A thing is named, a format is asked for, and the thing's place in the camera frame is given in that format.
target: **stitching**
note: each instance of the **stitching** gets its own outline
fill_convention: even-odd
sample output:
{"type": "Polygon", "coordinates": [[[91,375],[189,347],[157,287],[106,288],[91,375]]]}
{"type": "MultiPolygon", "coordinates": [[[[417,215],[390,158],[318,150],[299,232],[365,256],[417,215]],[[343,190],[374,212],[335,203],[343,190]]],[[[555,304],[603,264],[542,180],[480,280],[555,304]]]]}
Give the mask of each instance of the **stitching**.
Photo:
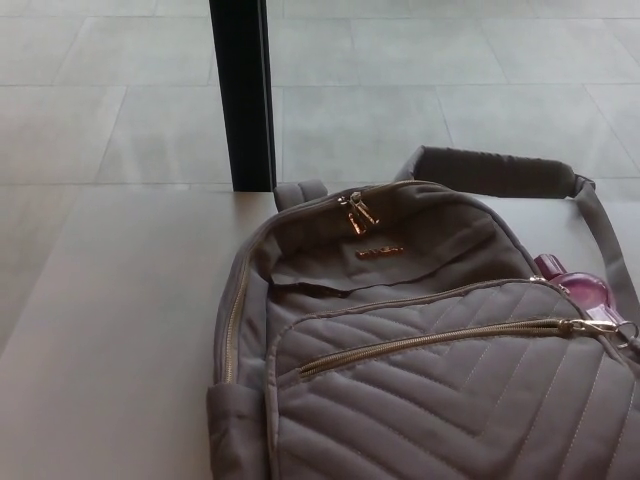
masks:
{"type": "Polygon", "coordinates": [[[408,404],[410,404],[410,405],[413,405],[414,407],[418,407],[420,410],[422,410],[423,412],[427,413],[428,415],[431,415],[431,416],[433,416],[433,417],[437,418],[438,420],[440,420],[440,421],[442,421],[442,422],[446,423],[446,424],[447,424],[447,425],[449,425],[450,427],[455,428],[456,430],[458,430],[458,431],[460,431],[460,432],[462,432],[462,433],[464,433],[464,434],[466,434],[466,435],[470,435],[470,436],[473,436],[473,435],[474,435],[474,433],[473,433],[473,432],[471,432],[471,431],[469,431],[469,430],[467,430],[467,429],[465,429],[465,428],[463,428],[463,427],[461,427],[461,426],[459,426],[459,425],[456,425],[455,423],[452,423],[452,422],[450,422],[450,421],[449,421],[449,420],[447,420],[447,419],[444,419],[444,418],[440,417],[440,416],[439,416],[439,415],[437,415],[435,412],[432,412],[432,411],[430,411],[430,410],[427,410],[425,407],[423,407],[423,406],[422,406],[422,405],[420,405],[419,403],[416,403],[416,402],[414,402],[413,400],[410,400],[410,399],[408,399],[408,398],[402,397],[402,396],[398,395],[397,393],[391,392],[391,391],[389,391],[389,390],[387,390],[387,389],[385,389],[385,388],[382,388],[382,387],[380,387],[380,386],[373,385],[373,384],[371,384],[371,383],[369,383],[369,382],[365,382],[364,380],[358,380],[357,378],[350,377],[350,378],[348,378],[348,380],[351,380],[351,381],[353,381],[353,382],[357,382],[357,383],[361,383],[361,384],[366,385],[366,386],[368,386],[368,387],[370,387],[370,388],[373,388],[373,389],[375,389],[375,390],[379,390],[379,391],[381,391],[381,392],[383,392],[383,393],[386,393],[387,395],[391,395],[392,397],[395,397],[395,398],[397,398],[398,400],[401,400],[401,401],[403,401],[403,402],[405,402],[405,403],[408,403],[408,404]]]}
{"type": "Polygon", "coordinates": [[[627,431],[627,422],[629,421],[629,415],[631,415],[631,410],[633,409],[633,400],[636,397],[636,388],[637,384],[633,386],[633,394],[631,395],[631,401],[629,402],[629,409],[627,410],[627,415],[624,417],[624,423],[622,424],[622,428],[620,429],[620,435],[618,436],[618,441],[616,442],[616,448],[613,449],[613,456],[611,457],[611,461],[609,462],[609,466],[607,467],[607,471],[605,472],[604,478],[609,478],[609,471],[613,466],[613,463],[618,455],[618,449],[620,448],[620,444],[622,443],[622,437],[627,431]]]}
{"type": "Polygon", "coordinates": [[[562,462],[562,466],[560,467],[560,471],[558,472],[558,477],[560,477],[560,474],[564,470],[564,467],[567,464],[567,460],[569,459],[569,455],[571,453],[571,450],[573,449],[573,444],[575,443],[576,438],[578,438],[578,432],[580,431],[580,427],[582,426],[582,421],[584,420],[585,414],[587,413],[587,410],[589,409],[589,403],[591,403],[591,398],[593,396],[593,392],[596,389],[596,384],[598,383],[598,377],[600,376],[600,372],[602,371],[602,365],[604,365],[604,357],[605,357],[605,354],[603,354],[602,358],[600,359],[600,365],[598,366],[598,372],[596,373],[596,378],[593,380],[593,385],[591,386],[591,391],[589,392],[589,396],[587,397],[587,403],[585,404],[584,409],[582,410],[582,415],[580,416],[580,421],[578,422],[578,426],[576,428],[576,431],[573,434],[573,438],[571,439],[571,445],[569,445],[569,450],[567,450],[567,453],[564,456],[564,461],[562,462]]]}
{"type": "Polygon", "coordinates": [[[501,291],[501,290],[502,290],[502,288],[499,288],[499,289],[495,290],[491,294],[491,296],[489,296],[487,299],[485,299],[484,302],[482,302],[482,304],[478,307],[478,310],[476,310],[475,315],[471,318],[471,321],[467,325],[467,328],[469,328],[471,325],[473,325],[473,322],[476,320],[476,318],[478,318],[478,315],[480,314],[482,309],[487,305],[487,303],[489,303],[491,300],[493,300],[493,297],[495,297],[498,294],[498,292],[501,291]]]}
{"type": "Polygon", "coordinates": [[[324,437],[324,438],[328,438],[329,440],[331,440],[333,443],[337,444],[338,446],[342,447],[342,448],[346,448],[347,450],[355,453],[356,455],[358,455],[359,457],[361,457],[363,460],[366,460],[368,462],[370,462],[371,464],[377,466],[380,470],[383,470],[385,473],[387,473],[388,475],[390,475],[392,478],[396,478],[396,474],[390,472],[387,467],[385,467],[384,465],[380,464],[379,462],[377,462],[376,460],[372,459],[371,457],[369,457],[368,455],[365,455],[364,453],[362,453],[360,450],[353,448],[351,445],[348,445],[347,443],[341,442],[336,440],[334,437],[329,436],[328,434],[321,432],[320,430],[317,430],[314,427],[311,427],[307,424],[302,423],[300,420],[295,420],[291,417],[285,417],[287,420],[289,420],[292,423],[295,423],[296,425],[301,426],[302,428],[305,428],[307,430],[311,430],[312,432],[317,433],[318,435],[324,437]]]}
{"type": "MultiPolygon", "coordinates": [[[[286,450],[284,453],[289,455],[290,457],[295,458],[299,462],[303,463],[305,466],[307,466],[308,468],[310,468],[314,472],[320,474],[323,478],[331,478],[331,477],[327,477],[327,475],[324,472],[321,472],[318,467],[316,467],[314,464],[312,464],[309,460],[304,458],[302,455],[298,455],[297,453],[294,453],[291,450],[286,450]]],[[[282,453],[281,452],[278,452],[278,457],[282,458],[282,453]]],[[[281,474],[281,475],[278,475],[278,478],[286,478],[286,477],[285,477],[284,474],[281,474]]]]}
{"type": "Polygon", "coordinates": [[[360,332],[360,333],[364,333],[365,335],[369,335],[370,337],[374,338],[376,343],[382,341],[382,339],[379,336],[377,336],[375,333],[371,333],[371,332],[368,332],[367,330],[363,330],[363,329],[358,328],[356,326],[350,325],[347,322],[334,322],[334,325],[339,325],[341,327],[347,327],[347,328],[350,328],[351,330],[355,330],[356,332],[360,332]]]}
{"type": "Polygon", "coordinates": [[[556,302],[556,304],[553,306],[553,309],[551,310],[551,313],[549,314],[549,317],[553,317],[556,314],[556,309],[558,308],[558,305],[560,305],[561,301],[562,301],[562,297],[560,297],[558,299],[558,301],[556,302]]]}
{"type": "MultiPolygon", "coordinates": [[[[472,342],[472,341],[478,341],[478,340],[482,341],[484,339],[483,338],[464,338],[464,339],[459,339],[459,340],[451,340],[451,342],[455,342],[455,343],[457,343],[457,342],[472,342]]],[[[357,362],[351,362],[351,363],[349,363],[347,365],[342,365],[341,367],[332,368],[332,369],[327,370],[325,372],[317,373],[317,374],[315,374],[313,376],[313,379],[315,380],[317,378],[324,377],[324,376],[329,375],[331,373],[340,373],[340,372],[344,372],[346,370],[352,370],[352,369],[355,369],[356,367],[359,367],[360,365],[364,365],[364,364],[367,364],[367,363],[388,361],[389,359],[393,358],[396,355],[415,352],[415,351],[418,351],[418,350],[425,350],[426,353],[438,356],[437,353],[431,352],[431,351],[429,351],[427,349],[433,348],[433,347],[438,347],[440,345],[442,345],[442,344],[438,343],[438,344],[435,344],[435,345],[418,345],[416,347],[406,348],[406,349],[404,349],[402,351],[399,351],[399,352],[389,352],[389,353],[386,353],[383,356],[377,357],[377,358],[364,358],[364,359],[362,359],[360,361],[357,361],[357,362]]],[[[280,390],[281,391],[282,390],[288,390],[289,388],[295,387],[296,385],[301,385],[303,383],[306,383],[306,381],[303,378],[294,379],[292,382],[293,383],[281,386],[280,390]]]]}
{"type": "MultiPolygon", "coordinates": [[[[503,286],[504,286],[504,285],[502,285],[499,289],[497,289],[495,292],[493,292],[493,294],[492,294],[491,296],[489,296],[488,298],[486,298],[486,299],[485,299],[485,300],[480,304],[480,306],[479,306],[479,307],[478,307],[478,309],[476,310],[475,315],[474,315],[473,317],[471,317],[471,320],[469,321],[469,323],[467,324],[467,326],[466,326],[466,327],[464,327],[464,328],[469,328],[469,327],[471,327],[471,325],[473,324],[473,322],[475,321],[475,319],[478,317],[478,314],[480,313],[480,311],[482,310],[482,308],[483,308],[483,307],[484,307],[484,306],[485,306],[485,305],[486,305],[486,304],[487,304],[487,303],[488,303],[488,302],[489,302],[489,301],[490,301],[490,300],[491,300],[491,299],[492,299],[492,298],[493,298],[493,297],[494,297],[494,296],[495,296],[495,295],[496,295],[500,290],[502,290],[502,287],[503,287],[503,286]]],[[[454,343],[455,343],[455,342],[452,342],[452,343],[450,343],[450,344],[447,346],[447,349],[446,349],[444,352],[442,352],[442,355],[441,355],[442,357],[445,357],[445,356],[449,353],[449,350],[451,350],[451,349],[453,348],[454,343]]]]}
{"type": "Polygon", "coordinates": [[[524,293],[522,294],[522,298],[520,298],[520,301],[516,303],[515,307],[513,307],[513,310],[511,311],[511,315],[509,315],[509,320],[507,320],[507,322],[510,322],[511,320],[513,320],[513,316],[516,314],[516,310],[518,310],[518,307],[522,304],[525,297],[527,296],[527,293],[529,293],[530,290],[531,288],[525,289],[524,293]]]}
{"type": "Polygon", "coordinates": [[[433,382],[433,383],[437,383],[438,385],[442,385],[443,387],[448,388],[449,390],[452,390],[452,391],[458,393],[458,390],[456,390],[456,388],[453,385],[447,385],[446,383],[443,383],[440,380],[436,380],[435,378],[428,377],[427,375],[424,375],[422,373],[414,372],[412,370],[407,370],[406,368],[403,368],[403,367],[401,367],[399,365],[393,365],[392,363],[383,363],[381,365],[387,365],[387,366],[389,366],[391,368],[395,368],[396,370],[400,370],[401,372],[408,373],[409,375],[413,375],[415,377],[424,378],[425,380],[428,380],[428,381],[433,382]]]}
{"type": "Polygon", "coordinates": [[[533,342],[531,342],[531,341],[527,342],[527,348],[525,348],[524,352],[522,353],[522,356],[520,357],[520,361],[518,362],[518,365],[516,365],[516,368],[513,369],[513,372],[511,373],[511,376],[509,377],[509,380],[507,380],[507,383],[505,384],[504,389],[502,390],[502,393],[500,394],[500,398],[498,398],[498,401],[495,403],[495,405],[491,409],[491,414],[489,414],[489,418],[487,419],[487,423],[485,423],[482,431],[480,432],[480,435],[478,435],[479,437],[484,436],[484,433],[487,430],[487,427],[491,423],[491,419],[493,418],[493,415],[498,410],[498,406],[500,405],[500,403],[502,403],[502,399],[504,398],[505,394],[507,393],[507,390],[509,390],[509,386],[511,385],[511,382],[515,378],[516,372],[520,368],[520,365],[522,365],[522,361],[524,360],[524,357],[527,356],[527,353],[529,352],[529,348],[531,348],[531,345],[533,345],[533,342]]]}
{"type": "Polygon", "coordinates": [[[392,320],[392,319],[390,319],[390,318],[380,317],[379,315],[374,315],[374,314],[372,314],[372,313],[363,313],[363,315],[367,315],[368,317],[373,317],[373,318],[377,318],[377,319],[379,319],[379,320],[384,320],[384,321],[386,321],[386,322],[390,322],[390,323],[394,323],[394,324],[396,324],[396,325],[400,325],[401,327],[408,328],[408,329],[410,329],[411,331],[416,332],[416,333],[422,333],[422,334],[424,334],[424,333],[426,333],[426,332],[427,332],[426,330],[419,329],[419,328],[417,328],[417,327],[414,327],[413,325],[407,325],[406,323],[401,323],[401,322],[398,322],[397,320],[392,320]]]}
{"type": "Polygon", "coordinates": [[[456,297],[458,299],[457,302],[452,302],[451,305],[449,305],[449,307],[447,307],[447,309],[442,312],[442,314],[438,317],[438,320],[436,320],[436,323],[433,324],[433,326],[428,330],[429,332],[433,332],[435,331],[435,328],[438,326],[438,324],[440,323],[440,320],[442,320],[445,315],[447,315],[454,307],[457,307],[458,305],[460,305],[465,297],[456,297]]]}
{"type": "Polygon", "coordinates": [[[520,460],[520,457],[522,456],[522,452],[524,452],[524,447],[527,446],[527,443],[529,442],[529,440],[531,438],[531,434],[533,433],[533,431],[535,430],[536,426],[538,425],[538,420],[540,420],[540,412],[542,411],[542,407],[544,407],[544,404],[547,401],[547,398],[549,397],[549,394],[551,393],[553,385],[556,383],[556,379],[558,378],[558,374],[560,373],[560,369],[562,367],[562,364],[564,363],[565,359],[567,358],[567,352],[568,351],[569,351],[569,345],[567,344],[567,346],[564,349],[564,354],[562,355],[562,359],[560,360],[560,363],[556,367],[556,373],[553,375],[553,379],[551,380],[551,383],[549,384],[549,388],[547,388],[547,393],[545,394],[544,398],[540,402],[540,405],[538,406],[538,410],[536,411],[536,416],[535,416],[535,418],[533,420],[533,423],[531,424],[531,428],[529,428],[529,433],[527,433],[527,436],[524,439],[524,442],[522,443],[522,446],[520,447],[520,452],[518,452],[518,456],[516,457],[515,461],[513,462],[514,466],[518,464],[518,460],[520,460]]]}
{"type": "Polygon", "coordinates": [[[418,443],[416,443],[415,441],[411,440],[410,438],[408,438],[407,436],[405,436],[402,432],[399,432],[398,430],[396,430],[395,428],[391,427],[390,425],[387,425],[386,423],[383,423],[381,420],[369,415],[368,413],[365,413],[361,410],[358,410],[354,407],[351,407],[349,405],[346,405],[342,402],[339,402],[333,398],[329,398],[326,397],[324,395],[320,395],[316,392],[311,392],[313,395],[320,397],[320,398],[324,398],[325,400],[333,403],[334,405],[338,405],[339,407],[343,407],[346,408],[347,410],[354,412],[354,413],[358,413],[360,415],[362,415],[365,418],[368,418],[369,420],[371,420],[373,423],[380,425],[381,427],[385,428],[386,430],[390,431],[391,433],[394,433],[395,435],[397,435],[398,437],[400,437],[401,439],[403,439],[405,442],[413,445],[414,447],[416,447],[418,450],[420,450],[421,452],[435,458],[436,460],[439,460],[440,462],[442,462],[444,465],[446,465],[447,467],[449,467],[451,470],[454,470],[455,472],[459,473],[460,475],[462,475],[464,478],[468,478],[467,474],[460,471],[457,467],[451,465],[449,462],[447,462],[444,458],[436,455],[435,453],[431,452],[431,451],[427,451],[424,447],[422,447],[421,445],[419,445],[418,443]]]}
{"type": "Polygon", "coordinates": [[[473,373],[476,371],[476,369],[478,368],[478,365],[480,365],[480,361],[484,358],[484,356],[487,354],[487,352],[489,351],[489,347],[491,347],[491,342],[486,342],[486,345],[484,347],[484,352],[482,352],[482,355],[480,355],[480,358],[476,361],[475,366],[473,367],[473,370],[471,370],[471,373],[469,373],[469,375],[467,375],[467,378],[465,379],[464,383],[462,384],[462,386],[460,387],[460,391],[462,391],[464,389],[464,387],[466,387],[467,382],[471,379],[471,376],[473,375],[473,373]]]}
{"type": "Polygon", "coordinates": [[[314,335],[312,335],[310,333],[306,333],[304,331],[301,332],[300,330],[296,330],[296,333],[299,334],[299,335],[302,335],[303,337],[310,338],[312,340],[316,340],[317,342],[321,342],[323,345],[327,345],[327,346],[331,347],[333,350],[338,350],[338,349],[342,348],[342,347],[339,347],[338,345],[334,345],[333,343],[329,343],[327,340],[324,340],[322,338],[318,338],[318,337],[316,337],[316,336],[314,336],[314,335]]]}

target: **white table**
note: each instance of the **white table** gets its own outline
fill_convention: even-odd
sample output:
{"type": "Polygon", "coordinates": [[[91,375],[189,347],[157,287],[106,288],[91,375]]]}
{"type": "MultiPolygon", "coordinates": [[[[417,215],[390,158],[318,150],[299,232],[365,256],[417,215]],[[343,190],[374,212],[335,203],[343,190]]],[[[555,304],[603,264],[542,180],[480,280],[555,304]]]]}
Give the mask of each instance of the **white table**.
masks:
{"type": "MultiPolygon", "coordinates": [[[[532,253],[601,272],[570,202],[489,199],[532,253]]],[[[640,208],[607,204],[640,279],[640,208]]],[[[0,357],[0,479],[210,479],[216,303],[268,194],[86,190],[0,357]]]]}

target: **black metal frame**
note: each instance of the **black metal frame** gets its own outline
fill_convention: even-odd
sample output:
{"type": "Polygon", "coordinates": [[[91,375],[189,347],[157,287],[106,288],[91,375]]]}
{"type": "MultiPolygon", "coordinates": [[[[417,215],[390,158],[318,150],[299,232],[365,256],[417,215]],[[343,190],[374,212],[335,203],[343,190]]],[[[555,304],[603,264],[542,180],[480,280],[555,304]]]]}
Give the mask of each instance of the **black metal frame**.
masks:
{"type": "Polygon", "coordinates": [[[276,186],[266,0],[209,0],[233,189],[276,186]]]}

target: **padded strap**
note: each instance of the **padded strap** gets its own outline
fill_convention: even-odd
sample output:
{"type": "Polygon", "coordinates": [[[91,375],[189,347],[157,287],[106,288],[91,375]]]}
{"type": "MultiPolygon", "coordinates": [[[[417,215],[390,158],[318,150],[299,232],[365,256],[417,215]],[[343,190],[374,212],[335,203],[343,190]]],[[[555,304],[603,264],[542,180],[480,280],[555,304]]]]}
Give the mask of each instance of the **padded strap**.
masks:
{"type": "Polygon", "coordinates": [[[574,198],[598,244],[619,313],[640,325],[640,302],[622,249],[591,180],[555,160],[420,147],[396,176],[493,197],[574,198]]]}
{"type": "Polygon", "coordinates": [[[327,187],[320,180],[307,180],[300,183],[282,183],[275,188],[273,196],[276,207],[281,212],[301,203],[322,198],[327,193],[327,187]]]}

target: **gray quilted backpack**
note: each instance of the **gray quilted backpack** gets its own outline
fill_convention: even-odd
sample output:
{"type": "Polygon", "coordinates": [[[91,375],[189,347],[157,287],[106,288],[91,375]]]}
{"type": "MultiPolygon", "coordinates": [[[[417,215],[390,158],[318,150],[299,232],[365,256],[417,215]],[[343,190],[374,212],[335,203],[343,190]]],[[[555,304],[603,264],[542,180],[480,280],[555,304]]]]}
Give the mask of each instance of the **gray quilted backpack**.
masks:
{"type": "Polygon", "coordinates": [[[220,301],[216,480],[640,478],[640,307],[591,181],[421,148],[393,183],[276,199],[220,301]],[[591,318],[462,192],[574,198],[628,324],[591,318]]]}

